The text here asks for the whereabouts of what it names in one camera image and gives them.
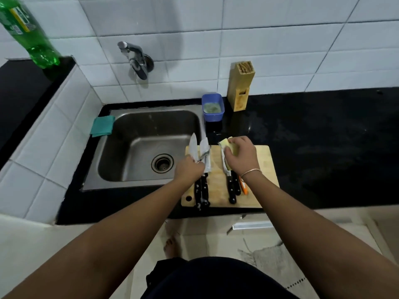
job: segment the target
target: sink drain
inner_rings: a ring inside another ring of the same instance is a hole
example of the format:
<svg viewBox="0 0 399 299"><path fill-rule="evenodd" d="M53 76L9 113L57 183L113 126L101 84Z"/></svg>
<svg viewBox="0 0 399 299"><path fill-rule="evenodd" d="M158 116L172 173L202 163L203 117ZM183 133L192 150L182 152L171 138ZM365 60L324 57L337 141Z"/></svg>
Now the sink drain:
<svg viewBox="0 0 399 299"><path fill-rule="evenodd" d="M174 164L173 157L169 154L160 154L154 157L151 162L151 168L157 173L166 173L172 169Z"/></svg>

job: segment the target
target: wooden cutting board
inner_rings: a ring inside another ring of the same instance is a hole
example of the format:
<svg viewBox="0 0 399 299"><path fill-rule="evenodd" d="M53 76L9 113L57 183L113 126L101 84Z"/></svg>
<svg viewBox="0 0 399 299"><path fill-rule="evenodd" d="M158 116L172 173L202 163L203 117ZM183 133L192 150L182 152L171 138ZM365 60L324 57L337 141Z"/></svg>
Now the wooden cutting board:
<svg viewBox="0 0 399 299"><path fill-rule="evenodd" d="M255 147L258 155L259 166L263 174L272 183L274 183L276 186L279 186L269 146L256 145ZM188 146L186 147L186 154L189 154ZM209 176L207 178L209 202L211 203L211 207L262 208L249 188L247 195L244 195L244 193L241 191L241 195L237 196L237 203L235 205L229 203L226 175L223 172L222 154L220 151L220 146L218 145L211 146L211 165L212 171L208 173ZM191 196L192 200L187 201L187 196ZM192 185L182 196L181 204L182 206L195 206L195 203L194 185Z"/></svg>

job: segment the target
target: yellow sponge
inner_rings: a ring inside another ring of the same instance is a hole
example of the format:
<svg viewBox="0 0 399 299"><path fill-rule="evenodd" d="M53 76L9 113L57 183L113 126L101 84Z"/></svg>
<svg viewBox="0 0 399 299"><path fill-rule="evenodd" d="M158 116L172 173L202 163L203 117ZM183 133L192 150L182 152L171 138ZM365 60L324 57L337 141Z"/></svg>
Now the yellow sponge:
<svg viewBox="0 0 399 299"><path fill-rule="evenodd" d="M223 151L224 151L224 149L225 149L226 147L229 147L234 156L237 156L237 155L238 155L238 149L239 149L239 148L238 148L238 145L235 144L235 143L229 143L229 141L227 140L227 138L225 138L224 140L220 141L220 142L218 143L218 145L223 149ZM230 166L227 164L227 162L226 162L226 167L227 167L227 170L231 170L231 168L230 168Z"/></svg>

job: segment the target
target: hand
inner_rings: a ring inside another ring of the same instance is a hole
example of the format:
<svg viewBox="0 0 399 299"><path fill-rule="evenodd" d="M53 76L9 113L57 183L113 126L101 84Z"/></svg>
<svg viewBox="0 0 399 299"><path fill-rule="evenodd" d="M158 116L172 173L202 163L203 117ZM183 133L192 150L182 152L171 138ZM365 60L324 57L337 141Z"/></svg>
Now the hand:
<svg viewBox="0 0 399 299"><path fill-rule="evenodd" d="M252 169L260 169L256 148L251 140L246 136L229 138L230 143L235 143L239 147L238 155L234 156L229 147L225 148L225 158L229 166L239 176Z"/></svg>
<svg viewBox="0 0 399 299"><path fill-rule="evenodd" d="M203 175L204 170L205 164L202 161L196 163L190 155L187 155L177 163L174 180L186 181L191 186Z"/></svg>

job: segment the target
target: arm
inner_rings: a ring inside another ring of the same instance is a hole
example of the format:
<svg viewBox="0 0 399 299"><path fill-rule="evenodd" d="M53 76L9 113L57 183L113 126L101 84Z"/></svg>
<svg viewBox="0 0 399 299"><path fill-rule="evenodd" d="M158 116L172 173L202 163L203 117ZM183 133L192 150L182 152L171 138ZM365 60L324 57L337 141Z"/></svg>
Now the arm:
<svg viewBox="0 0 399 299"><path fill-rule="evenodd" d="M91 226L4 299L109 298L204 169L187 156L178 163L173 181Z"/></svg>
<svg viewBox="0 0 399 299"><path fill-rule="evenodd" d="M239 155L225 157L238 175L259 169L256 148L244 137ZM259 171L242 177L312 285L328 298L397 298L399 268L367 244L310 210Z"/></svg>

